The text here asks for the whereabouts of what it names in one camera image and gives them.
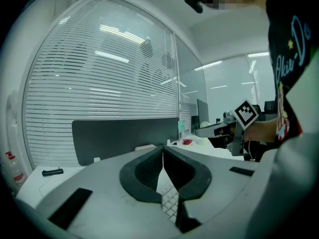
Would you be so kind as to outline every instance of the white cable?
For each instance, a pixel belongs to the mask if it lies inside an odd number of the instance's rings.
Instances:
[[[250,141],[249,141],[249,144],[248,144],[248,152],[249,152],[249,155],[250,155],[251,159],[255,162],[255,160],[253,159],[253,156],[252,156],[252,154],[250,152]]]

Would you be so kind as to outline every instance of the gray partition panel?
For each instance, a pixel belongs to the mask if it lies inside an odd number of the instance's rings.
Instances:
[[[178,118],[128,120],[75,120],[72,134],[80,165],[134,151],[138,146],[166,145],[178,139]]]

